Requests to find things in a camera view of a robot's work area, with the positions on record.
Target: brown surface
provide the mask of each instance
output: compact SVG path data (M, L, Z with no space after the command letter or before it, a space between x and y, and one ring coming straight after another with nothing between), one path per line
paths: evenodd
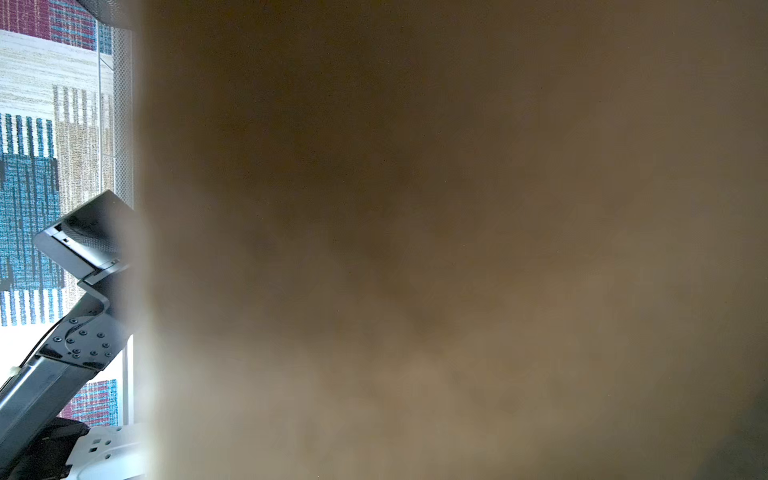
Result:
M162 478L690 478L753 402L763 2L146 3Z

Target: skin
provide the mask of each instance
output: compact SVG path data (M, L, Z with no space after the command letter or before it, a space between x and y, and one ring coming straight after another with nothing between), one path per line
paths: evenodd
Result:
M768 367L768 9L576 3L144 2L157 478L696 473Z

